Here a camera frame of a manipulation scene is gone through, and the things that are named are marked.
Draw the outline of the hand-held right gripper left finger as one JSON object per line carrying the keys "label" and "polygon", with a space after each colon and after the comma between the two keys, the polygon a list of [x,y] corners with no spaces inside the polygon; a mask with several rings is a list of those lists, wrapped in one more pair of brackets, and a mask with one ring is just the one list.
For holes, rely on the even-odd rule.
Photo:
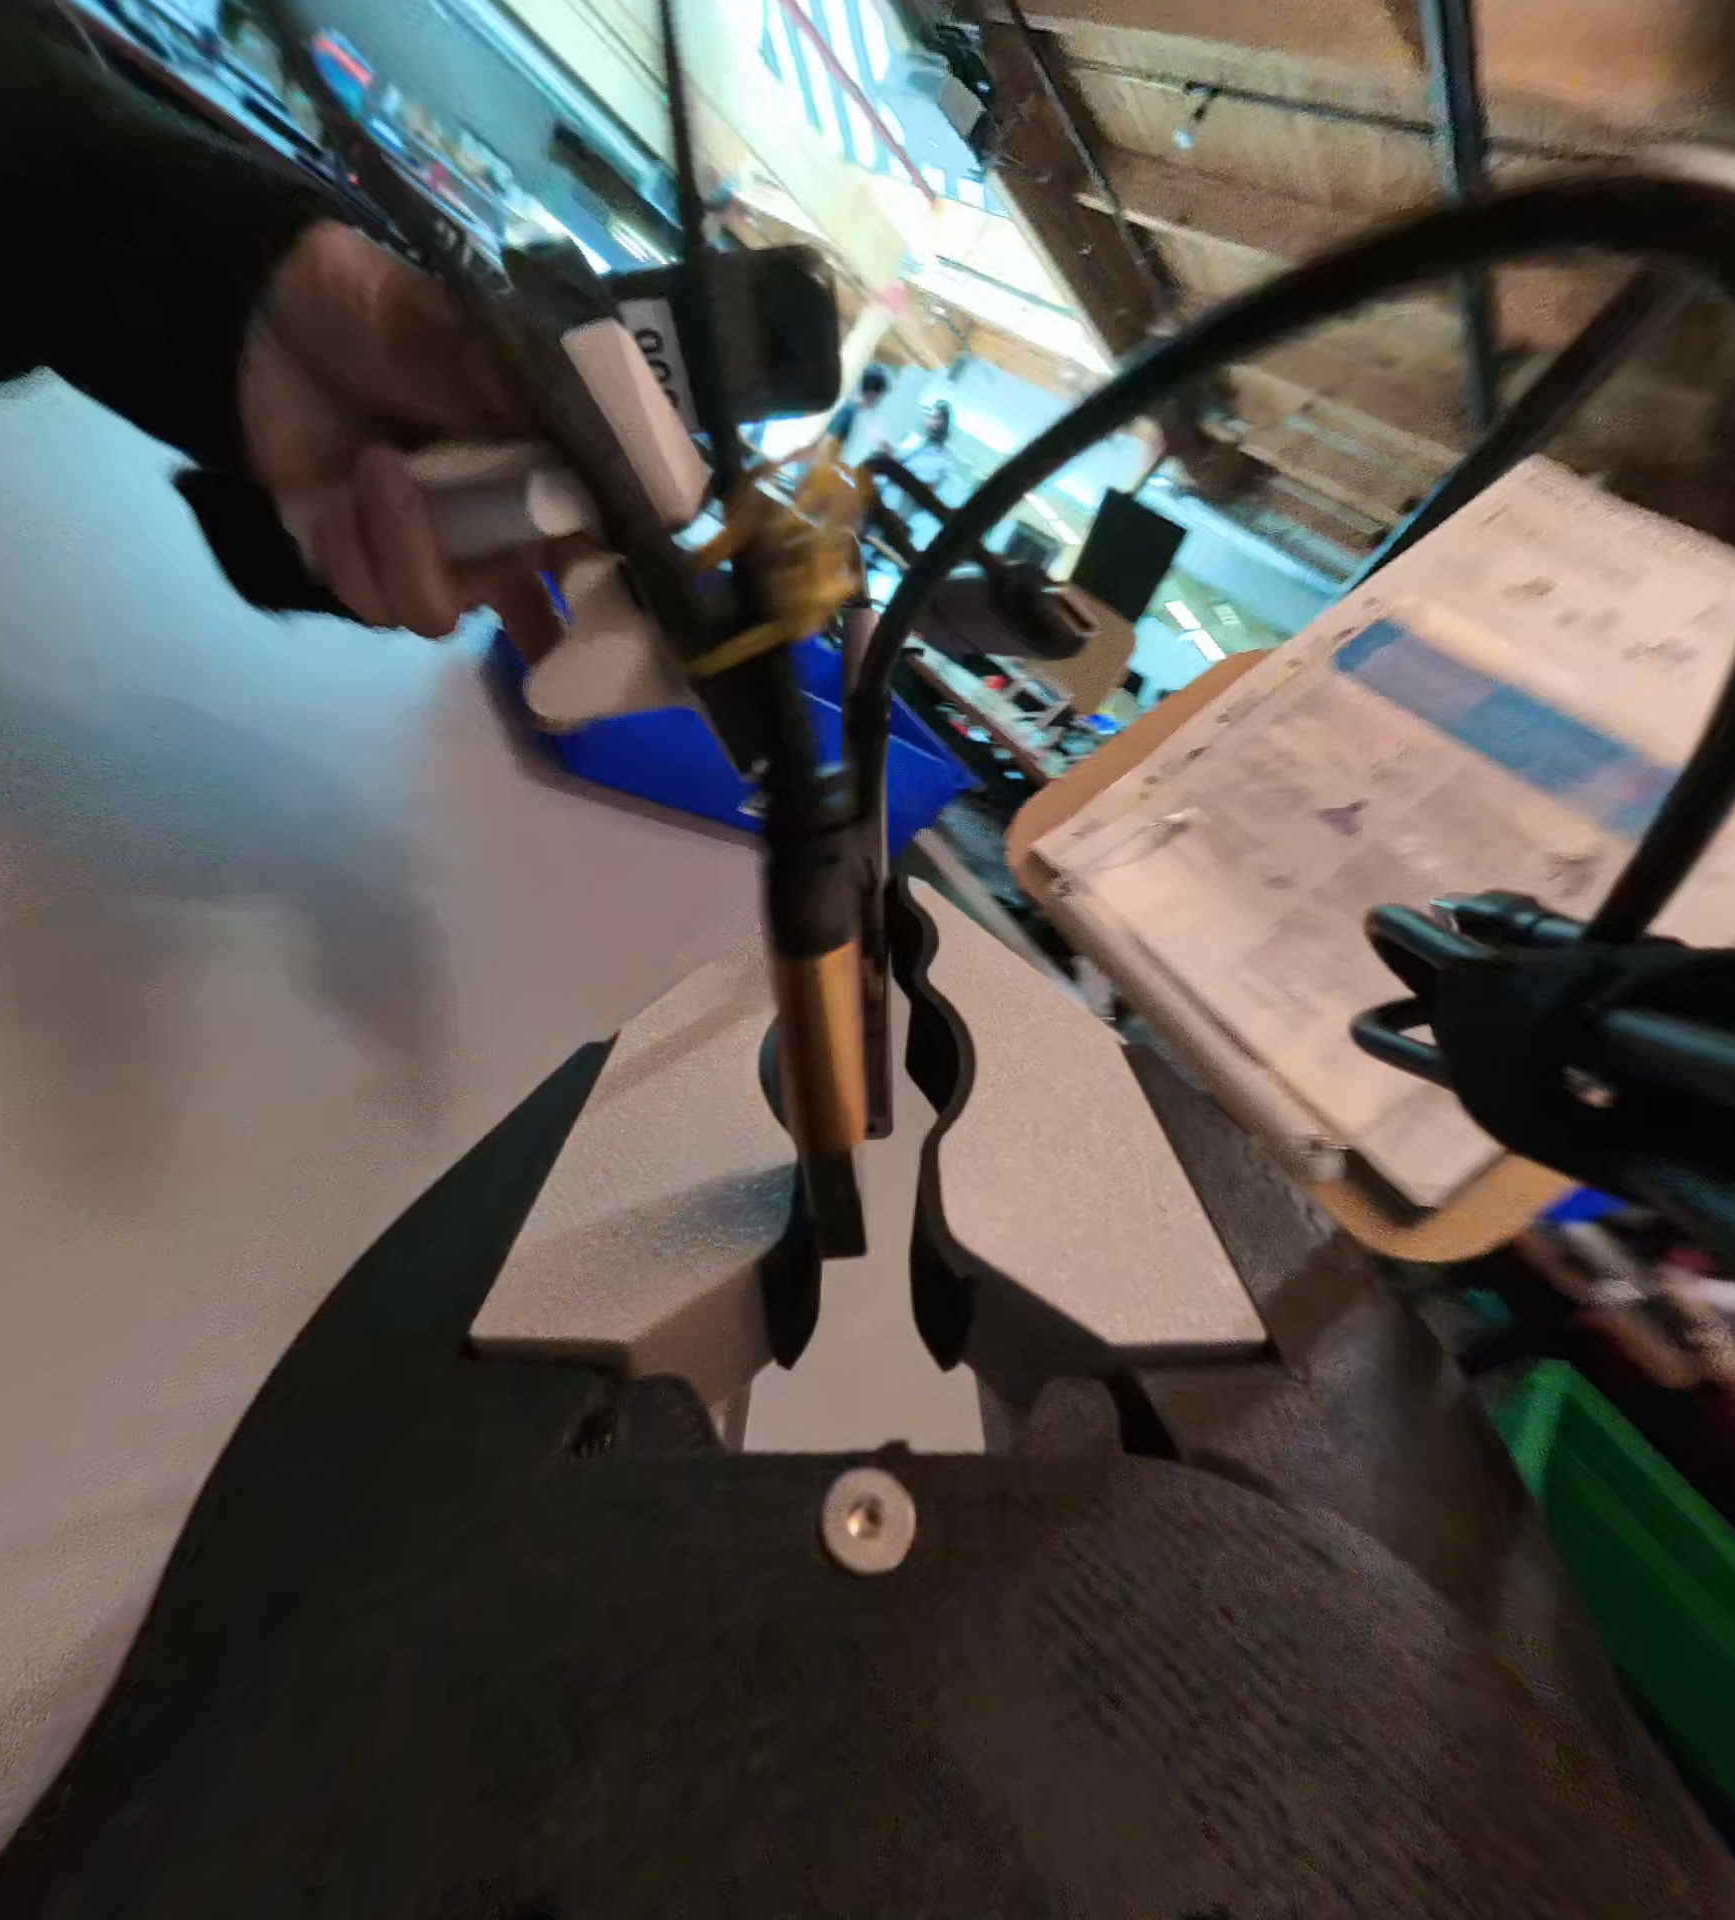
{"label": "hand-held right gripper left finger", "polygon": [[766,960],[725,954],[625,1021],[469,1328],[481,1360],[681,1378],[742,1442],[811,1336],[822,1246],[765,1085]]}

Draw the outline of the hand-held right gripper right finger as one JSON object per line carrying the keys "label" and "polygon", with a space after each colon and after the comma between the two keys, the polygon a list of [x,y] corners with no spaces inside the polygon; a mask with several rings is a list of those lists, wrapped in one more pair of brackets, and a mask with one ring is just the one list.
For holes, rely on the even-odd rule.
{"label": "hand-held right gripper right finger", "polygon": [[906,1071],[931,1105],[911,1298],[994,1392],[1253,1361],[1268,1331],[1127,1046],[942,887],[889,889]]}

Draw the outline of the black cable orange plugs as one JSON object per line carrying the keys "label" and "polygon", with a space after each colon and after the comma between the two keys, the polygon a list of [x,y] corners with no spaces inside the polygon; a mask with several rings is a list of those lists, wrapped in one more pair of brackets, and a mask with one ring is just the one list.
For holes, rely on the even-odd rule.
{"label": "black cable orange plugs", "polygon": [[[972,499],[913,565],[885,611],[848,706],[855,790],[833,815],[790,819],[775,772],[766,793],[766,919],[781,1002],[786,1120],[805,1166],[849,1153],[870,1130],[861,924],[883,913],[876,881],[860,876],[858,839],[881,804],[889,676],[922,599],[963,561],[1022,493],[1067,467],[1163,399],[1258,347],[1332,321],[1358,304],[1461,267],[1520,255],[1602,248],[1698,269],[1735,298],[1735,155],[1687,151],[1611,169],[1529,180],[1463,205],[1432,205],[1376,228],[1271,281],[1216,307],[1051,423]],[[1668,956],[1651,927],[1735,808],[1735,660],[1706,730],[1673,779],[1649,830],[1594,919],[1540,917],[1504,895],[1471,900],[1453,924],[1401,906],[1368,919],[1368,935],[1408,997],[1358,1014],[1354,1044],[1387,1067],[1453,1088],[1474,1117],[1504,1120],[1504,1142],[1542,1166],[1579,1173],[1666,1208],[1718,1249],[1735,1252],[1735,1161],[1718,1147],[1725,1091],[1718,1067],[1698,1064],[1689,1040],[1663,1044],[1689,1085],[1668,1117],[1585,1111],[1566,1075],[1575,1064],[1626,1064],[1608,1032],[1646,994],[1706,972],[1729,976],[1718,1006],[1735,1020],[1735,951],[1715,962]],[[1735,1027],[1718,1038],[1735,1067]]]}

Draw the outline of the blue plastic bin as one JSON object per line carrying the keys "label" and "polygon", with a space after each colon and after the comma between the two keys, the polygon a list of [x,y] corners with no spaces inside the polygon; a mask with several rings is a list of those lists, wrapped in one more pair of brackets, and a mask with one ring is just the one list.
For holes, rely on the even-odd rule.
{"label": "blue plastic bin", "polygon": [[[822,779],[822,813],[827,821],[839,821],[853,797],[846,765],[844,652],[830,639],[809,636],[790,656]],[[541,741],[541,753],[570,775],[695,821],[753,836],[765,830],[766,807],[759,779],[737,770],[700,710],[659,706],[585,723],[568,735],[550,735],[538,718],[526,718],[524,658],[501,624],[493,629],[488,668],[510,716],[520,718],[523,728]],[[891,702],[889,721],[883,836],[889,855],[897,857],[956,798],[974,793],[980,779],[902,698]]]}

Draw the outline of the green plastic bin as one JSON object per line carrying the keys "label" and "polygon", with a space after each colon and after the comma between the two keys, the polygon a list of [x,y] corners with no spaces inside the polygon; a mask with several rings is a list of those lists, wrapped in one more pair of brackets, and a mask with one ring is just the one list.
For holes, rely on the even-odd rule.
{"label": "green plastic bin", "polygon": [[1735,1828],[1735,1530],[1559,1360],[1497,1426],[1614,1665]]}

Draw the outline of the person's left forearm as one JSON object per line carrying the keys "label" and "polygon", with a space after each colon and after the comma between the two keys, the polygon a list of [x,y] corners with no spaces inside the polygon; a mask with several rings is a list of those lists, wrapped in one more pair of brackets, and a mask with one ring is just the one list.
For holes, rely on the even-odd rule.
{"label": "person's left forearm", "polygon": [[185,504],[267,613],[347,613],[240,419],[250,328],[331,213],[299,169],[117,81],[56,4],[0,4],[0,382],[49,371],[178,449]]}

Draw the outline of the person's left hand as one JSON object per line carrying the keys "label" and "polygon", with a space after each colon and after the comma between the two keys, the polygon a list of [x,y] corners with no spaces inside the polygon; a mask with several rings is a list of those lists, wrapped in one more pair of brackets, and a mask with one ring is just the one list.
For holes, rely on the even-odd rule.
{"label": "person's left hand", "polygon": [[306,567],[364,624],[451,636],[480,608],[544,656],[566,633],[544,584],[554,544],[447,557],[408,467],[431,442],[530,435],[447,286],[324,220],[272,277],[240,369],[250,468]]}

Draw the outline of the yellow twist tie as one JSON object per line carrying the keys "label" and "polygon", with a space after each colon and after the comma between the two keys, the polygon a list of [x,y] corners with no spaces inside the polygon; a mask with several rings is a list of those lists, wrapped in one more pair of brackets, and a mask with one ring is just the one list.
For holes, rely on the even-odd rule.
{"label": "yellow twist tie", "polygon": [[737,565],[756,596],[756,611],[742,613],[730,636],[693,658],[695,682],[824,633],[861,584],[865,471],[824,454],[786,488],[775,485],[779,474],[779,461],[748,471],[725,502],[720,532],[690,551],[700,576]]}

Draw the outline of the black panel wooden stand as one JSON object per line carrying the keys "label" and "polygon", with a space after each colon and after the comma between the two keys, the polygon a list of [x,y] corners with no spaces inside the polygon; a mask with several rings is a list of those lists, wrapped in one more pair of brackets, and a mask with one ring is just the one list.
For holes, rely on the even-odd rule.
{"label": "black panel wooden stand", "polygon": [[1011,536],[1001,553],[951,572],[918,636],[961,663],[1019,660],[1064,692],[1076,716],[1095,714],[1126,682],[1138,621],[1185,536],[1176,518],[1112,490],[1067,576]]}

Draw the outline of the document stand with instruction sheet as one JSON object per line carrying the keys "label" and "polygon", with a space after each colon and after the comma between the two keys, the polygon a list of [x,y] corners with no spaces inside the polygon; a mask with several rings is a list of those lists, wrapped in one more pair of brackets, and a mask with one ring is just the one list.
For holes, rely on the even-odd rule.
{"label": "document stand with instruction sheet", "polygon": [[1029,852],[1268,1140],[1443,1208],[1504,1152],[1352,1040],[1403,996],[1364,917],[1504,889],[1588,922],[1733,660],[1735,546],[1529,460]]}

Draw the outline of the black metal post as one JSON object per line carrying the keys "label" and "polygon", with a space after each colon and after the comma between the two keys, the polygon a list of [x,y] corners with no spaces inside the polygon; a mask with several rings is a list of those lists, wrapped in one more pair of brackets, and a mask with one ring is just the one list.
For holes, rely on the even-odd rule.
{"label": "black metal post", "polygon": [[[1479,41],[1471,1],[1420,1],[1423,62],[1432,98],[1432,139],[1449,196],[1479,201],[1487,174],[1487,102],[1479,84]],[[1468,351],[1468,405],[1481,427],[1500,412],[1499,292],[1491,267],[1459,277]]]}

